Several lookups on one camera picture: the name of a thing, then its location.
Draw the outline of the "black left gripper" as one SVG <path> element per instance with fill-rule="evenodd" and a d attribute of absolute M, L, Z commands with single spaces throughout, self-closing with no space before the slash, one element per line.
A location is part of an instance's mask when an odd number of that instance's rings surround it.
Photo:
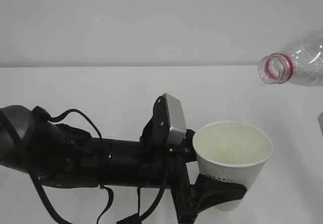
<path fill-rule="evenodd" d="M 146 220 L 157 208 L 168 186 L 175 207 L 178 223 L 194 223 L 197 213 L 210 208 L 220 211 L 235 210 L 241 203 L 247 188 L 241 184 L 222 182 L 199 174 L 193 185 L 193 198 L 186 163 L 197 161 L 193 148 L 195 131 L 186 130 L 180 145 L 168 150 L 166 172 L 152 205 L 140 215 L 140 221 Z"/>

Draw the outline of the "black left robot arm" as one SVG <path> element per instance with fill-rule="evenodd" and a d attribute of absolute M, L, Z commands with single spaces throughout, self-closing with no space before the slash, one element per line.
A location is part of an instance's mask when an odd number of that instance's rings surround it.
<path fill-rule="evenodd" d="M 122 223 L 142 223 L 170 189 L 178 223 L 194 223 L 197 215 L 213 206 L 241 199 L 246 187 L 199 175 L 190 184 L 186 164 L 196 161 L 194 132 L 185 129 L 170 141 L 171 113 L 164 102 L 153 115 L 138 142 L 92 137 L 87 131 L 63 124 L 67 112 L 52 117 L 41 107 L 21 105 L 1 109 L 1 165 L 30 176 L 47 212 L 57 223 L 65 220 L 55 211 L 44 187 L 73 189 L 100 187 L 114 200 L 112 185 L 158 188 L 144 213 Z"/>

